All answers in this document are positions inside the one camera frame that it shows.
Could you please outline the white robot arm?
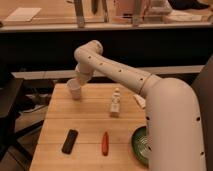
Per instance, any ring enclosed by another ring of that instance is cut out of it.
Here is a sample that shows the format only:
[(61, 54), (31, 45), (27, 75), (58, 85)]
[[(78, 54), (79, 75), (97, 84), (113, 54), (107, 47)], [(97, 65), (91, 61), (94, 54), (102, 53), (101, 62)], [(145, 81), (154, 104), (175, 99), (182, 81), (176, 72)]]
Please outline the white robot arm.
[(74, 51), (80, 83), (98, 71), (145, 99), (149, 171), (207, 171), (199, 102), (194, 90), (177, 78), (107, 59), (92, 40)]

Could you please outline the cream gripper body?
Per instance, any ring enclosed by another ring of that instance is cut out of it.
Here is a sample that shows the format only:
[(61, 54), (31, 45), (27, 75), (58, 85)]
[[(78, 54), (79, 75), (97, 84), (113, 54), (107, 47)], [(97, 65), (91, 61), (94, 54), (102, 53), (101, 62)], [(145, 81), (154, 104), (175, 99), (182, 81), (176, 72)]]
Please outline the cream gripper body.
[(86, 84), (92, 78), (92, 72), (83, 70), (79, 65), (76, 66), (75, 73), (80, 85)]

